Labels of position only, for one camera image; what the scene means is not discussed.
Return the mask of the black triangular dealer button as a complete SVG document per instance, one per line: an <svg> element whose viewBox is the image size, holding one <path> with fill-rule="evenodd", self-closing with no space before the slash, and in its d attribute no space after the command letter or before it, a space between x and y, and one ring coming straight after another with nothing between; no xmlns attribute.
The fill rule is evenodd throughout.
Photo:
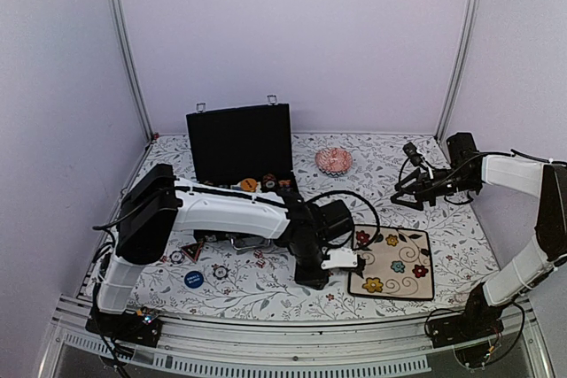
<svg viewBox="0 0 567 378"><path fill-rule="evenodd" d="M186 258L188 258L192 262L196 263L196 262L198 262L200 253L203 249L203 245L204 245L203 241L190 243L190 244L186 244L186 245L182 246L180 248L180 250Z"/></svg>

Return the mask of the black poker case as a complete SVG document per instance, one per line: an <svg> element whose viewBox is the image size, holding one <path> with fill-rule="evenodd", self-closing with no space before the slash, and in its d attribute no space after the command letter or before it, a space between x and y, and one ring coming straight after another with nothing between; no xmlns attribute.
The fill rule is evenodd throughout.
<svg viewBox="0 0 567 378"><path fill-rule="evenodd" d="M288 104L228 108L186 116L196 181L215 187L273 175L297 192Z"/></svg>

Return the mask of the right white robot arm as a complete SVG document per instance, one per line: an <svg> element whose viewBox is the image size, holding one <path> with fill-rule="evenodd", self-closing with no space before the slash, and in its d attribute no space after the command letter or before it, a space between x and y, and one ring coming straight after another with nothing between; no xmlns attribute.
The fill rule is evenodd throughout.
<svg viewBox="0 0 567 378"><path fill-rule="evenodd" d="M476 208L501 269L473 289L458 331L476 339L491 327L492 312L534 289L566 262L566 164L517 150L482 151L470 133L447 139L449 165L434 166L412 142L404 145L414 168L401 172L391 200L421 211L461 193L489 197Z"/></svg>

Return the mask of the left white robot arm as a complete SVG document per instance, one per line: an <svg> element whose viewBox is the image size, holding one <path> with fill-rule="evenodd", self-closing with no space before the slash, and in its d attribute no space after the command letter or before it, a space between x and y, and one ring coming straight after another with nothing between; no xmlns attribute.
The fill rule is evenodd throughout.
<svg viewBox="0 0 567 378"><path fill-rule="evenodd" d="M98 324L113 337L132 328L129 296L144 268L163 255L172 232L207 230L258 236L291 252L294 280L323 288L333 268L358 265L357 255L333 239L354 233L352 215L337 200L318 206L296 190L245 192L178 178L158 164L124 197L117 219L97 226L118 236L94 296Z"/></svg>

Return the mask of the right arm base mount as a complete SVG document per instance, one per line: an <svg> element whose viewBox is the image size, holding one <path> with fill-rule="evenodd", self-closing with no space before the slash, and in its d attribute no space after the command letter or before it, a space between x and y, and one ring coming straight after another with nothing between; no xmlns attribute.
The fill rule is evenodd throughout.
<svg viewBox="0 0 567 378"><path fill-rule="evenodd" d="M504 330L502 308L490 308L479 316L470 312L436 309L427 317L424 333L434 348L452 346L459 364L476 369L484 367L493 356Z"/></svg>

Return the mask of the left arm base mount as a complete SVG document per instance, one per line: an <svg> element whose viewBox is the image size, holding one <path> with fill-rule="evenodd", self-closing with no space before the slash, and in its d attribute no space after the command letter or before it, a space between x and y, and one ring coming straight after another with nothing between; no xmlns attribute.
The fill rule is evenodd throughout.
<svg viewBox="0 0 567 378"><path fill-rule="evenodd" d="M151 314L101 312L97 305L90 309L85 329L114 342L132 343L156 348L163 322Z"/></svg>

